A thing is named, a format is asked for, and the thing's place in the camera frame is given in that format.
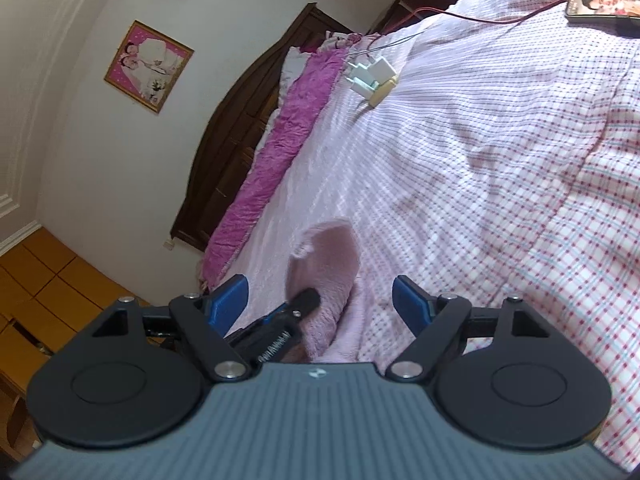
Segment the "lilac knitted cardigan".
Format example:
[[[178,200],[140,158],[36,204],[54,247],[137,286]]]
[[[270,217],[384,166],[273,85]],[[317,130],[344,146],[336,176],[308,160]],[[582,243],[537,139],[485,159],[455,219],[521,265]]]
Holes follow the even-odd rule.
[[[288,259],[285,298],[291,300],[307,288],[318,292],[320,306],[300,324],[303,359],[356,362],[375,301],[348,220],[322,222],[303,232]]]

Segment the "pink checked bedspread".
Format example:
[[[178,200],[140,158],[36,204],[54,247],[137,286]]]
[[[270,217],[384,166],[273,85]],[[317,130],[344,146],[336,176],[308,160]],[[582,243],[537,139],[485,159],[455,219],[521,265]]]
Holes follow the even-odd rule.
[[[598,445],[639,463],[639,44],[570,24],[563,0],[459,0],[382,41],[375,108],[339,84],[231,273],[247,324],[283,300],[314,224],[358,234],[375,306],[358,359],[411,341],[394,278],[497,307],[520,294],[605,374]]]

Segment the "orange wooden wardrobe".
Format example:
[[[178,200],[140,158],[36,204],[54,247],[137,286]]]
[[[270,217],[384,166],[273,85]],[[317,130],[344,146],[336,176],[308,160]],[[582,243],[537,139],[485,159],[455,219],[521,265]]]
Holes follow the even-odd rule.
[[[1,256],[1,463],[24,460],[38,437],[26,388],[38,368],[130,291],[46,229]]]

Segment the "dark wooden headboard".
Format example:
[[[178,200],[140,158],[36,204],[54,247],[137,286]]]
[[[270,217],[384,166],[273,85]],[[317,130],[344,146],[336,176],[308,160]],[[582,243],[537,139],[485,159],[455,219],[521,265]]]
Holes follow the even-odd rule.
[[[282,66],[292,47],[316,50],[327,32],[350,29],[308,3],[283,36],[236,81],[209,119],[193,159],[186,197],[170,230],[201,252],[244,182],[268,118],[278,107]]]

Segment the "power strip with white chargers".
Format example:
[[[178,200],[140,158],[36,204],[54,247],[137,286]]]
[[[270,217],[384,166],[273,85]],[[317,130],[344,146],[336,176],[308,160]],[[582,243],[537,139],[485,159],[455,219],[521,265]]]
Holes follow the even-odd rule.
[[[348,62],[347,67],[348,88],[371,108],[379,106],[399,82],[398,71],[386,58],[377,58],[369,64]]]

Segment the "framed pink wedding photo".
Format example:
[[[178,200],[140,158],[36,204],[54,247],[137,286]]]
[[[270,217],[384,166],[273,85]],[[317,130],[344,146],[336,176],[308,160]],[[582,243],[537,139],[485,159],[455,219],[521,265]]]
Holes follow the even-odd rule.
[[[134,21],[104,80],[158,114],[194,51],[158,30]]]

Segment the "white pillow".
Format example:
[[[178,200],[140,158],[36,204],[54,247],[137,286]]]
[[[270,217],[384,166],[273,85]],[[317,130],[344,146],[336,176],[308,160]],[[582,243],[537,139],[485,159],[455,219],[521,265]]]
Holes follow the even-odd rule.
[[[294,82],[300,76],[302,76],[302,73],[310,57],[311,54],[309,52],[303,52],[299,49],[299,47],[290,47],[290,50],[288,50],[280,73],[280,81],[277,94],[277,107],[272,111],[268,118],[265,131],[258,141],[258,144],[256,145],[255,154],[258,154],[267,142],[271,130],[274,126],[274,122],[280,114],[280,110],[284,103],[286,95],[288,94],[288,90],[290,90],[292,84],[294,84]]]

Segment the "magenta crinkled pillow cover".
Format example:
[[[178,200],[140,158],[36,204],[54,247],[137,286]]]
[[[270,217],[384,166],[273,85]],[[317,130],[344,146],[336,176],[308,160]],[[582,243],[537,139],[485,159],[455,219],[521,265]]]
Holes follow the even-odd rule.
[[[361,34],[334,32],[309,55],[300,75],[288,87],[267,140],[232,204],[210,237],[200,264],[202,289],[214,289],[250,238],[288,168],[328,104],[347,58],[363,40]]]

